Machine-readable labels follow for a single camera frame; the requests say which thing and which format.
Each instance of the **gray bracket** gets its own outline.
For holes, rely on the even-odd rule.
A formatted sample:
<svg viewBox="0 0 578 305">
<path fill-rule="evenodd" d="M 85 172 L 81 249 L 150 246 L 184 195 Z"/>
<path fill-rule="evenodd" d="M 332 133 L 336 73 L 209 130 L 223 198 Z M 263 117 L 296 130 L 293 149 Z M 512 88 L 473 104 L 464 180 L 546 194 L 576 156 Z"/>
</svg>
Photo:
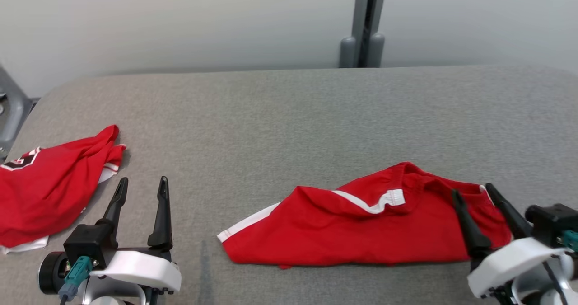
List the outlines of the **gray bracket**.
<svg viewBox="0 0 578 305">
<path fill-rule="evenodd" d="M 6 93 L 10 103 L 10 112 L 4 129 L 0 132 L 0 158 L 5 158 L 14 144 L 16 135 L 20 131 L 24 120 L 33 108 L 33 101 L 29 99 L 18 84 L 0 66 L 0 90 Z"/>
</svg>

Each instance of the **red fabric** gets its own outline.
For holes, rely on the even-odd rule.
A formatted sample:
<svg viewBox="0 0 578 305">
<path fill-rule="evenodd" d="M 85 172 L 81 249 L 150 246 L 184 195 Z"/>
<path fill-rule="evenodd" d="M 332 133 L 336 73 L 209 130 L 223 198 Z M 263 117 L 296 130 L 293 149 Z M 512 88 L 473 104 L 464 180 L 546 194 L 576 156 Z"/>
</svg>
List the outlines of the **red fabric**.
<svg viewBox="0 0 578 305">
<path fill-rule="evenodd" d="M 0 165 L 0 245 L 15 247 L 70 226 L 89 203 L 105 164 L 120 165 L 125 147 L 114 146 L 117 136 L 118 127 L 109 126 L 97 136 L 37 148 Z"/>
<path fill-rule="evenodd" d="M 330 266 L 341 263 L 396 264 L 466 260 L 452 189 L 463 194 L 468 211 L 493 247 L 511 240 L 501 213 L 480 186 L 450 181 L 400 163 L 356 179 L 337 190 L 377 203 L 388 190 L 401 188 L 404 204 L 370 214 L 345 198 L 320 188 L 298 186 L 266 218 L 223 242 L 237 263 Z"/>
</svg>

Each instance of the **printed number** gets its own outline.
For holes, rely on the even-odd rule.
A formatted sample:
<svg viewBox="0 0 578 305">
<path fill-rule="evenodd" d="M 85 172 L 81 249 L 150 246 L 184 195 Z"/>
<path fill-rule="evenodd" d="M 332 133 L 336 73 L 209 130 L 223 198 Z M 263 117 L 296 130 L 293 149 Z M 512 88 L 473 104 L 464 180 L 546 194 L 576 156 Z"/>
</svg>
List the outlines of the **printed number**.
<svg viewBox="0 0 578 305">
<path fill-rule="evenodd" d="M 2 167 L 3 169 L 8 169 L 9 171 L 16 171 L 17 169 L 23 169 L 24 167 L 27 167 L 28 165 L 32 165 L 34 163 L 34 160 L 36 159 L 36 156 L 38 155 L 40 150 L 41 150 L 40 148 L 36 148 L 33 151 L 29 152 L 26 155 L 23 155 L 18 159 L 14 159 L 13 161 L 9 161 L 6 164 L 0 165 L 0 167 Z"/>
</svg>

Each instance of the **white trim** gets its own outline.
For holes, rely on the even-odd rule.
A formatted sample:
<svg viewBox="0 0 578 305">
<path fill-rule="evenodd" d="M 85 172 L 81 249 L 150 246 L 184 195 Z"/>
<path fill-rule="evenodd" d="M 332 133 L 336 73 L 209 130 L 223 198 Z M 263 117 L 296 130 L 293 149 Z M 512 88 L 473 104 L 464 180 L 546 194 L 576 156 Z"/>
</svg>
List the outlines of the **white trim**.
<svg viewBox="0 0 578 305">
<path fill-rule="evenodd" d="M 382 196 L 378 200 L 378 203 L 374 204 L 373 206 L 369 206 L 360 198 L 357 198 L 356 196 L 353 196 L 352 194 L 349 194 L 347 192 L 338 190 L 332 192 L 334 192 L 338 196 L 341 196 L 342 198 L 345 198 L 345 200 L 355 204 L 356 206 L 359 206 L 361 209 L 369 212 L 370 214 L 374 215 L 381 214 L 385 210 L 386 204 L 398 206 L 400 204 L 405 203 L 405 198 L 403 197 L 403 190 L 401 188 L 397 188 L 395 190 L 388 190 L 387 192 L 382 194 Z M 260 222 L 262 219 L 267 218 L 269 214 L 275 208 L 277 208 L 279 203 L 273 204 L 272 206 L 268 206 L 267 208 L 255 214 L 252 214 L 249 217 L 243 219 L 242 221 L 232 225 L 231 227 L 229 227 L 229 229 L 223 230 L 221 233 L 219 233 L 219 235 L 217 235 L 217 238 L 219 239 L 219 241 L 221 241 L 221 243 L 223 243 L 229 237 L 235 235 L 236 233 L 239 233 L 240 231 L 249 227 L 250 225 L 253 225 L 254 223 Z"/>
<path fill-rule="evenodd" d="M 41 239 L 37 239 L 35 241 L 31 241 L 28 243 L 16 245 L 15 247 L 12 248 L 3 247 L 2 245 L 0 245 L 0 253 L 8 254 L 10 252 L 16 253 L 16 252 L 30 251 L 31 249 L 43 248 L 46 246 L 46 244 L 48 244 L 48 236 L 42 237 Z"/>
<path fill-rule="evenodd" d="M 113 163 L 105 163 L 103 165 L 103 167 L 107 167 L 109 169 L 112 169 L 113 171 L 117 171 L 118 172 L 118 166 L 114 165 Z"/>
<path fill-rule="evenodd" d="M 113 171 L 112 169 L 109 169 L 108 167 L 103 167 L 103 171 L 101 172 L 101 177 L 98 178 L 98 183 L 103 183 L 104 181 L 113 177 L 117 173 L 118 173 L 117 171 Z"/>
<path fill-rule="evenodd" d="M 32 156 L 33 159 L 30 161 L 30 163 L 24 165 L 23 167 L 16 167 L 15 169 L 13 169 L 12 167 L 6 166 L 5 164 L 0 164 L 0 168 L 2 168 L 2 169 L 7 169 L 7 170 L 9 170 L 10 172 L 12 172 L 12 171 L 18 171 L 18 170 L 20 170 L 20 169 L 24 169 L 25 167 L 27 167 L 27 166 L 29 166 L 29 165 L 32 165 L 32 164 L 34 163 L 34 161 L 36 160 L 36 157 L 37 157 L 38 153 L 40 152 L 40 150 L 41 150 L 41 148 L 40 148 L 40 147 L 37 147 L 36 149 L 32 150 L 31 152 L 25 153 L 24 155 L 22 155 L 22 157 L 20 157 L 20 158 L 18 158 L 18 159 L 14 159 L 14 160 L 8 162 L 8 163 L 14 163 L 14 164 L 16 164 L 16 165 L 22 165 L 22 163 L 23 163 L 23 161 L 24 161 L 23 158 Z"/>
<path fill-rule="evenodd" d="M 379 198 L 378 203 L 374 204 L 373 206 L 369 206 L 360 198 L 349 194 L 347 192 L 335 190 L 332 191 L 338 196 L 344 197 L 349 202 L 359 206 L 361 209 L 369 212 L 370 214 L 381 214 L 386 209 L 386 204 L 391 204 L 392 206 L 398 206 L 400 204 L 405 203 L 405 198 L 403 198 L 403 190 L 401 188 L 397 188 L 396 190 L 389 190 L 382 194 Z"/>
<path fill-rule="evenodd" d="M 267 218 L 269 216 L 269 214 L 271 213 L 271 211 L 273 211 L 273 209 L 277 208 L 277 206 L 280 203 L 281 202 L 277 202 L 276 204 L 273 204 L 272 206 L 268 206 L 267 208 L 250 215 L 249 217 L 243 219 L 242 221 L 232 225 L 231 227 L 229 227 L 229 229 L 223 230 L 221 233 L 219 233 L 219 235 L 217 235 L 217 238 L 219 239 L 219 241 L 221 241 L 221 243 L 223 243 L 229 237 L 235 235 L 236 233 L 239 233 L 240 231 L 249 227 L 250 225 L 257 223 L 257 222 L 261 221 L 262 219 Z"/>
<path fill-rule="evenodd" d="M 489 197 L 488 190 L 486 190 L 486 189 L 485 189 L 485 186 L 484 186 L 484 185 L 481 185 L 481 184 L 480 184 L 480 193 L 485 193 L 485 196 L 486 196 L 486 197 L 488 198 L 488 200 L 493 204 L 493 206 L 496 206 L 496 205 L 494 204 L 494 202 L 492 201 L 492 198 Z"/>
</svg>

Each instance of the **robotic arm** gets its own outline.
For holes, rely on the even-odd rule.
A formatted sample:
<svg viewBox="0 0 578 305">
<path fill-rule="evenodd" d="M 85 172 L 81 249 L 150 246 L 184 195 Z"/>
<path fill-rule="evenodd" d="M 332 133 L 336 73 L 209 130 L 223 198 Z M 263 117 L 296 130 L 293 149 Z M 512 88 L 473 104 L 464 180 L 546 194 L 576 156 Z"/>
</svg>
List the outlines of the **robotic arm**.
<svg viewBox="0 0 578 305">
<path fill-rule="evenodd" d="M 460 193 L 452 192 L 471 257 L 468 284 L 474 296 L 495 297 L 501 305 L 578 305 L 578 294 L 569 283 L 578 277 L 574 270 L 578 267 L 578 212 L 562 204 L 530 206 L 524 218 L 492 184 L 486 189 L 514 241 L 492 250 Z"/>
<path fill-rule="evenodd" d="M 58 293 L 62 304 L 79 295 L 82 305 L 129 304 L 119 297 L 138 297 L 140 305 L 161 305 L 165 292 L 172 295 L 179 291 L 181 274 L 170 252 L 173 239 L 167 178 L 161 177 L 158 187 L 149 247 L 118 247 L 116 231 L 127 190 L 128 179 L 122 178 L 103 218 L 95 225 L 78 225 L 64 242 L 65 252 L 45 257 L 38 272 L 43 293 Z"/>
</svg>

